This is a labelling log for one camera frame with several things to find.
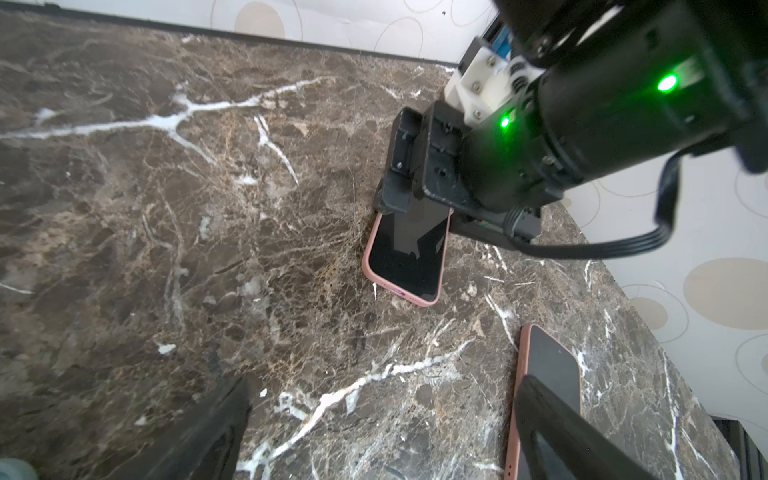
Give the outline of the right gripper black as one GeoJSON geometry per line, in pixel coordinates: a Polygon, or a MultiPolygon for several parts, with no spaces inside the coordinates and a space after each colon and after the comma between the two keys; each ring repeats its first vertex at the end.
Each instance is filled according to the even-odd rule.
{"type": "Polygon", "coordinates": [[[406,215],[437,207],[450,232],[473,240],[532,240],[541,210],[562,200],[564,185],[549,150],[534,135],[532,101],[512,101],[471,127],[445,101],[425,112],[403,109],[393,123],[387,166],[374,208],[406,215]]]}

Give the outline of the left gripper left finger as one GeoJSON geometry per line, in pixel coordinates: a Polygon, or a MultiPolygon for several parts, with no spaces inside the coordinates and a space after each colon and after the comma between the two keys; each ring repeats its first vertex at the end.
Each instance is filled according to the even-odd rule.
{"type": "Polygon", "coordinates": [[[232,479],[250,413],[247,380],[229,378],[110,477],[232,479]]]}

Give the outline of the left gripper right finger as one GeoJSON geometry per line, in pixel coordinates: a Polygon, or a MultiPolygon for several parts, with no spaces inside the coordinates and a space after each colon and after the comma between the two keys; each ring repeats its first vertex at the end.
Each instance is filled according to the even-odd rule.
{"type": "Polygon", "coordinates": [[[533,479],[651,479],[532,375],[514,400],[516,426],[533,479]]]}

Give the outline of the pink cased smartphone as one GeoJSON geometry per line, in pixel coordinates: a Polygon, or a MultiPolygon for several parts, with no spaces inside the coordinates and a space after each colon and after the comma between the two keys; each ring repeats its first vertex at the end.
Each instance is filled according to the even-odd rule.
{"type": "Polygon", "coordinates": [[[362,259],[365,277],[419,307],[439,299],[451,210],[423,200],[376,215],[362,259]]]}

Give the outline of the light blue phone case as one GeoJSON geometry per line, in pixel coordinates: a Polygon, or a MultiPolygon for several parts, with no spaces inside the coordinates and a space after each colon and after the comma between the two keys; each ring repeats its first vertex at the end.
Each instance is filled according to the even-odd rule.
{"type": "Polygon", "coordinates": [[[38,480],[35,469],[26,461],[15,458],[0,460],[0,480],[38,480]]]}

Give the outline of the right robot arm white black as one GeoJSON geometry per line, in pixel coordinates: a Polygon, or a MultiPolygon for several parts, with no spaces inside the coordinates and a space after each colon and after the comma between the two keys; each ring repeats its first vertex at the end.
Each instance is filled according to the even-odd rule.
{"type": "Polygon", "coordinates": [[[543,206],[668,152],[732,147],[767,169],[763,1],[502,1],[515,59],[488,113],[404,109],[374,197],[383,214],[420,200],[482,238],[531,239],[543,206]]]}

